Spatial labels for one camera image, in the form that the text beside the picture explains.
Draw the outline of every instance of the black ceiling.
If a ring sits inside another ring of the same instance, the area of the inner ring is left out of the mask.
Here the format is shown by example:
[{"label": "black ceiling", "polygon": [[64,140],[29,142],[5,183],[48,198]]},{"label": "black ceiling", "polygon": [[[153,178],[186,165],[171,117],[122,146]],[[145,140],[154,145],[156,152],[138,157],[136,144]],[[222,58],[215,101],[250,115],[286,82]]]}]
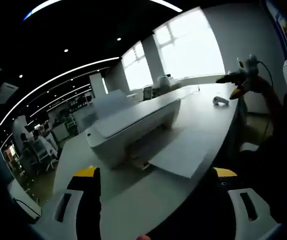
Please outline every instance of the black ceiling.
[{"label": "black ceiling", "polygon": [[[62,0],[23,21],[33,8],[43,2],[45,0],[0,2],[0,83],[19,87],[7,103],[0,106],[0,121],[36,87],[76,67],[121,57],[137,41],[143,40],[156,27],[178,14],[150,0]],[[197,6],[218,5],[223,1],[167,2],[187,11]],[[73,85],[77,88],[89,83],[86,75],[74,81],[69,79],[116,63],[117,60],[100,63],[56,79],[23,101],[4,124],[7,125],[19,114],[31,115],[37,106],[54,100],[55,94],[61,96],[73,90]],[[59,84],[52,94],[43,94]]]}]

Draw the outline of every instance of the table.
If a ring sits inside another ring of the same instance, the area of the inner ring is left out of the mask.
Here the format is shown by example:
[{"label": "table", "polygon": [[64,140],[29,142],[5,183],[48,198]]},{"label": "table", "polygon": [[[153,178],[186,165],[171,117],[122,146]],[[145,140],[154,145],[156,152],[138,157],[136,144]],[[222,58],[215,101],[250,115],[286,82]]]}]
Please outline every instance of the table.
[{"label": "table", "polygon": [[185,86],[159,97],[160,101],[181,99],[177,121],[171,131],[173,134],[168,134],[167,138],[176,138],[176,133],[184,130],[202,130],[216,136],[211,138],[209,151],[194,178],[159,168],[138,171],[121,166],[111,170],[96,158],[90,147],[87,148],[85,133],[66,142],[58,163],[53,192],[66,188],[79,169],[90,165],[100,167],[101,239],[133,240],[148,233],[185,201],[209,169],[237,115],[238,100],[230,101],[229,106],[213,105],[215,96],[229,99],[235,88],[230,83],[202,84],[199,87],[200,91],[196,85]]}]

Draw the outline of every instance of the ceiling light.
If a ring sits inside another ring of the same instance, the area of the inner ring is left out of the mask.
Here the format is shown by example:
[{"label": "ceiling light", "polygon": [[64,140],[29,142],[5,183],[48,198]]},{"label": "ceiling light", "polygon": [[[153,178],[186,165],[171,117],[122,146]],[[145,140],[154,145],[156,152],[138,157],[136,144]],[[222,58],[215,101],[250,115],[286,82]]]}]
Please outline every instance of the ceiling light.
[{"label": "ceiling light", "polygon": [[43,2],[42,4],[36,6],[33,10],[31,10],[31,11],[24,17],[23,21],[26,20],[27,18],[29,18],[32,14],[35,14],[36,12],[38,12],[39,10],[41,10],[41,9],[43,9],[43,8],[45,8],[45,7],[49,6],[49,5],[51,5],[51,4],[54,4],[54,3],[56,3],[56,2],[59,2],[59,1],[61,1],[61,0],[48,0],[48,1]]},{"label": "ceiling light", "polygon": [[28,98],[31,94],[33,94],[34,92],[36,92],[38,89],[42,88],[43,86],[47,85],[48,83],[51,83],[52,81],[64,76],[64,75],[67,75],[69,73],[72,73],[73,71],[76,71],[76,70],[79,70],[79,69],[82,69],[82,68],[85,68],[85,67],[88,67],[88,66],[91,66],[91,65],[95,65],[95,64],[100,64],[100,63],[103,63],[103,62],[107,62],[107,61],[112,61],[112,60],[117,60],[119,59],[120,57],[112,57],[112,58],[107,58],[107,59],[104,59],[104,60],[99,60],[99,61],[94,61],[92,63],[88,63],[86,65],[82,65],[82,66],[79,66],[79,67],[76,67],[74,69],[71,69],[69,71],[66,71],[58,76],[55,76],[54,78],[44,82],[43,84],[41,84],[40,86],[36,87],[34,90],[32,90],[31,92],[29,92],[26,96],[24,96],[19,102],[17,102],[11,109],[10,111],[4,116],[4,118],[2,119],[2,121],[0,122],[0,125],[2,125],[4,123],[4,121],[6,120],[6,118],[9,116],[9,114],[20,104],[22,103],[26,98]]},{"label": "ceiling light", "polygon": [[89,92],[89,89],[87,89],[86,91],[80,92],[80,93],[78,93],[77,95],[74,95],[74,96],[72,96],[72,97],[69,97],[66,101],[62,101],[62,102],[58,103],[57,105],[55,105],[55,106],[53,106],[52,108],[48,109],[47,112],[49,112],[50,110],[52,110],[52,109],[58,107],[59,105],[61,105],[61,104],[63,104],[63,103],[67,103],[70,99],[73,99],[73,98],[79,96],[80,94],[84,94],[84,93],[86,93],[86,92]]},{"label": "ceiling light", "polygon": [[[76,90],[82,89],[82,88],[87,87],[87,86],[90,86],[90,83],[88,83],[88,84],[86,84],[86,85],[83,85],[83,86],[81,86],[81,87],[78,87]],[[33,115],[35,115],[36,113],[38,113],[40,110],[42,110],[42,109],[44,109],[45,107],[47,107],[49,104],[52,104],[53,102],[55,102],[55,101],[57,101],[57,100],[63,98],[64,96],[67,96],[68,94],[73,93],[73,92],[76,91],[76,90],[72,90],[72,91],[70,91],[70,92],[67,92],[66,94],[64,94],[64,95],[62,95],[62,96],[56,98],[55,100],[49,102],[48,104],[46,104],[46,105],[43,106],[42,108],[38,109],[38,110],[37,110],[34,114],[32,114],[30,117],[32,117]]]},{"label": "ceiling light", "polygon": [[176,7],[176,6],[172,5],[172,4],[170,4],[169,2],[166,2],[166,1],[163,1],[163,0],[150,0],[150,1],[155,2],[157,4],[164,5],[165,7],[170,8],[172,10],[175,10],[178,13],[181,13],[183,11],[179,7]]}]

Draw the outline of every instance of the window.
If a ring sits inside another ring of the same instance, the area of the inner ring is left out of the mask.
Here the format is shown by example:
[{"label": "window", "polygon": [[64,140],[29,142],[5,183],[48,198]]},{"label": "window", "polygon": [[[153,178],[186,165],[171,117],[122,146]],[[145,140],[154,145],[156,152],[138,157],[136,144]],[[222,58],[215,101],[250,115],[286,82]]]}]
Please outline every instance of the window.
[{"label": "window", "polygon": [[141,42],[136,43],[122,56],[122,65],[131,91],[153,84]]},{"label": "window", "polygon": [[215,35],[200,8],[171,19],[154,33],[164,71],[175,80],[225,74]]}]

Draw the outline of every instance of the white device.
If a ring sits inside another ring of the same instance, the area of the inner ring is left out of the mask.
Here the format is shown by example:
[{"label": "white device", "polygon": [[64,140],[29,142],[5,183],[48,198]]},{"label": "white device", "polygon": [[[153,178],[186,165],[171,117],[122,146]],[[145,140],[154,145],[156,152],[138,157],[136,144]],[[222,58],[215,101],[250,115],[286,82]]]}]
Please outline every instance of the white device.
[{"label": "white device", "polygon": [[224,99],[224,98],[220,97],[220,96],[215,96],[215,97],[213,98],[213,100],[212,100],[212,103],[213,103],[214,105],[218,105],[219,103],[223,103],[223,104],[228,105],[228,104],[229,104],[229,101],[228,101],[227,99]]}]

